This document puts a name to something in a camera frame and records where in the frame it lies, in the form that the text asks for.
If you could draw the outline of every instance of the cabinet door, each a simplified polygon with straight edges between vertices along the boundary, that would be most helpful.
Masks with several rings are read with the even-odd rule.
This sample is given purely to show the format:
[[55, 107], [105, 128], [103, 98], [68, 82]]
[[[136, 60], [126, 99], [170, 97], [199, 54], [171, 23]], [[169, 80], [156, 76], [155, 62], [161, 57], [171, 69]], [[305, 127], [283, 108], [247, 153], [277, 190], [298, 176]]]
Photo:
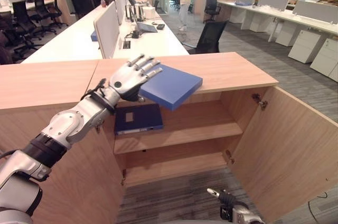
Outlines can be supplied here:
[[338, 183], [338, 124], [271, 87], [228, 163], [266, 221]]
[[[24, 148], [54, 114], [73, 107], [55, 105], [0, 112], [0, 149]], [[114, 140], [111, 120], [98, 134], [92, 129], [73, 145], [40, 183], [42, 201], [34, 212], [34, 224], [114, 223], [122, 202], [122, 174], [110, 148]]]

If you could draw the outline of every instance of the white drawer cabinet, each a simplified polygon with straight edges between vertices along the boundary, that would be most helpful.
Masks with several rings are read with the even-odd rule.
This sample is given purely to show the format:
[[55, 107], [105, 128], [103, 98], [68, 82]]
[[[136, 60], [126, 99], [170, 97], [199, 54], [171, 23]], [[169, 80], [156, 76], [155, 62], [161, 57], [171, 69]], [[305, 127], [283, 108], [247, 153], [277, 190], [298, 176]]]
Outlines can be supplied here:
[[301, 30], [288, 56], [302, 63], [312, 62], [327, 36], [319, 31]]
[[337, 81], [338, 41], [326, 39], [311, 68]]

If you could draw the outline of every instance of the robotic arm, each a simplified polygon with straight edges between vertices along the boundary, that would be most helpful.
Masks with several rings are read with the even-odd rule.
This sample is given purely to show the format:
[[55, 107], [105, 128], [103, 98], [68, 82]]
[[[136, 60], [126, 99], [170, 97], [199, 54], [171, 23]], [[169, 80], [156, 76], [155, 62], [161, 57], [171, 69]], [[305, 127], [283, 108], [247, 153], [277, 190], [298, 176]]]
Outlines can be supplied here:
[[105, 79], [101, 80], [76, 106], [57, 113], [28, 146], [11, 155], [0, 167], [0, 224], [33, 223], [31, 216], [42, 190], [30, 179], [45, 181], [52, 166], [74, 143], [115, 113], [120, 98], [143, 101], [139, 89], [161, 72], [161, 68], [151, 70], [157, 64], [159, 61], [143, 54], [127, 61], [111, 76], [108, 87], [104, 87]]

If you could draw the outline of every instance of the white desk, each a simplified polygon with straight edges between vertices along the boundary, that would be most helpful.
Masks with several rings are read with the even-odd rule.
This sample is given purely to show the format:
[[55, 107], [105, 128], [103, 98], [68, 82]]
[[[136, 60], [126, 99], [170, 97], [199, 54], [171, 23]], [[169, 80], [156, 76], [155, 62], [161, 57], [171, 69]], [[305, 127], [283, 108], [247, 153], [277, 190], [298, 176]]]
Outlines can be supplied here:
[[[290, 11], [290, 10], [279, 11], [279, 10], [275, 10], [273, 8], [266, 8], [266, 7], [239, 6], [239, 5], [236, 5], [235, 3], [231, 3], [231, 2], [220, 2], [220, 4], [230, 6], [230, 7], [233, 7], [233, 8], [240, 8], [240, 9], [243, 9], [243, 10], [246, 10], [246, 11], [249, 11], [249, 12], [265, 14], [265, 15], [268, 15], [268, 16], [276, 17], [276, 18], [284, 20], [284, 21], [289, 21], [289, 22], [292, 22], [292, 23], [295, 23], [295, 24], [300, 24], [300, 25], [312, 27], [314, 29], [324, 31], [324, 32], [327, 32], [329, 34], [338, 35], [338, 25], [337, 24], [330, 24], [328, 22], [323, 22], [323, 21], [320, 21], [320, 20], [316, 20], [316, 19], [312, 19], [312, 18], [308, 18], [308, 17], [304, 17], [304, 16], [299, 16], [299, 15], [294, 15], [292, 13], [292, 11]], [[271, 38], [272, 38], [274, 32], [275, 31], [273, 31], [272, 34], [270, 35], [269, 41], [271, 41]]]
[[[93, 42], [90, 35], [94, 31], [93, 21], [105, 9], [98, 6], [34, 52], [23, 63], [102, 59], [99, 43]], [[163, 21], [161, 19], [149, 20], [145, 23], [151, 24], [152, 22], [162, 23]], [[124, 19], [119, 27], [119, 38], [123, 40], [134, 28], [135, 23], [132, 24]], [[154, 57], [188, 55], [184, 46], [168, 26], [165, 26], [164, 30], [158, 30], [158, 33], [144, 33], [139, 39], [128, 40], [131, 41], [131, 49], [120, 50], [117, 44], [114, 58], [130, 58], [138, 53]]]
[[[44, 1], [44, 3], [46, 5], [47, 4], [53, 4], [54, 0], [46, 0], [46, 1]], [[27, 8], [27, 10], [34, 9], [35, 8], [34, 2], [33, 3], [27, 3], [26, 2], [26, 8]], [[9, 7], [9, 6], [2, 6], [2, 7], [0, 7], [0, 12], [7, 12], [7, 11], [11, 11], [13, 13], [13, 8]]]
[[[143, 23], [151, 24], [164, 23], [162, 19], [147, 20]], [[120, 26], [119, 40], [135, 29], [136, 23], [131, 23], [123, 18]], [[184, 46], [180, 43], [174, 33], [165, 25], [163, 30], [157, 30], [157, 33], [143, 33], [138, 39], [128, 38], [130, 49], [123, 49], [123, 43], [116, 45], [113, 58], [130, 58], [138, 53], [144, 53], [153, 57], [189, 55]]]
[[90, 35], [94, 31], [94, 19], [104, 10], [101, 6], [96, 7], [35, 51], [23, 63], [102, 59], [99, 43], [92, 42]]

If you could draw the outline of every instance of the phone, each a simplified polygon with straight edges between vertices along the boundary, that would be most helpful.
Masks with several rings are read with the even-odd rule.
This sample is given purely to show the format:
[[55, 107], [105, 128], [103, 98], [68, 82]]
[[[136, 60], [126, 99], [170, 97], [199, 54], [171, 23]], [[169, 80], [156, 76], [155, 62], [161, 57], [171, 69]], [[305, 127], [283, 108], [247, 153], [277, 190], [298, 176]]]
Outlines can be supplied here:
[[164, 29], [164, 24], [159, 24], [156, 28], [158, 29], [158, 30], [162, 30], [162, 29]]

